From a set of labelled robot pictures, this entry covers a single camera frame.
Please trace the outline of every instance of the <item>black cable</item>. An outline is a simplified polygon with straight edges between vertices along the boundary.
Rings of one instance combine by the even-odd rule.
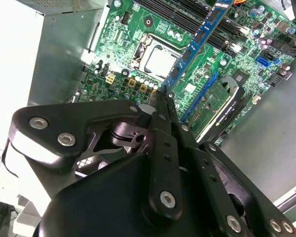
[[[285,7],[285,5],[284,5],[284,0],[282,0],[281,3],[282,3],[282,7],[283,7],[283,9],[284,9],[284,11],[285,11],[285,10],[286,10],[286,7]]]

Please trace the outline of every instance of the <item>screw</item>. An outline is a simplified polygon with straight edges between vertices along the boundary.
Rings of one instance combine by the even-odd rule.
[[[282,221],[282,225],[284,226],[285,230],[287,230],[289,233],[293,233],[292,227],[286,221]]]
[[[75,137],[69,133],[59,134],[57,140],[65,147],[72,147],[75,144]]]
[[[276,223],[276,221],[274,221],[273,219],[270,219],[270,224],[271,226],[273,227],[273,229],[278,232],[278,233],[281,233],[282,230],[281,230],[281,227]]]
[[[162,118],[163,120],[167,120],[164,115],[159,115],[159,117]]]
[[[130,106],[129,108],[130,108],[130,110],[132,110],[134,112],[137,112],[138,111],[134,106]]]
[[[53,26],[55,24],[55,22],[56,22],[55,18],[51,19],[50,26]]]
[[[43,118],[36,117],[30,120],[30,126],[36,129],[44,129],[47,128],[48,122]]]
[[[174,196],[167,191],[161,192],[160,200],[162,204],[165,205],[167,208],[174,208],[176,205],[176,200]]]
[[[214,145],[209,144],[208,146],[209,146],[209,148],[210,148],[212,151],[214,151],[214,152],[216,151],[216,147],[215,147]]]
[[[184,124],[182,124],[181,125],[181,128],[185,131],[185,132],[187,132],[188,131],[188,127],[187,126],[185,126]]]
[[[114,1],[114,6],[115,7],[120,7],[120,1],[119,0],[115,0]]]
[[[227,216],[227,223],[230,226],[230,228],[235,231],[236,233],[241,232],[241,226],[236,218],[233,216]]]

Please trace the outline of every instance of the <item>blue sata port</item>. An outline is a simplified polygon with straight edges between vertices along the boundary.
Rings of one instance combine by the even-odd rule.
[[[263,58],[262,56],[258,56],[256,58],[256,61],[258,63],[260,63],[262,66],[265,66],[266,68],[268,68],[271,65],[271,62],[267,61],[265,58]]]

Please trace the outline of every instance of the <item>cpu socket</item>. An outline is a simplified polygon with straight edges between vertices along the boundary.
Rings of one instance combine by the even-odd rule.
[[[163,82],[180,55],[173,45],[155,35],[144,34],[130,67]]]

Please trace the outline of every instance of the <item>blue ram stick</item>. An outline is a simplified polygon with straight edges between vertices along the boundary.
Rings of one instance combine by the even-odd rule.
[[[235,0],[218,0],[160,87],[168,95]]]
[[[208,90],[209,87],[211,87],[214,82],[217,79],[217,72],[214,72],[214,75],[212,78],[203,86],[203,88],[200,90],[200,92],[197,94],[193,102],[190,104],[182,118],[180,119],[181,122],[185,122],[185,120],[188,118],[188,116],[192,113],[196,105],[199,103],[199,101],[202,99],[202,97],[205,95],[206,91]]]

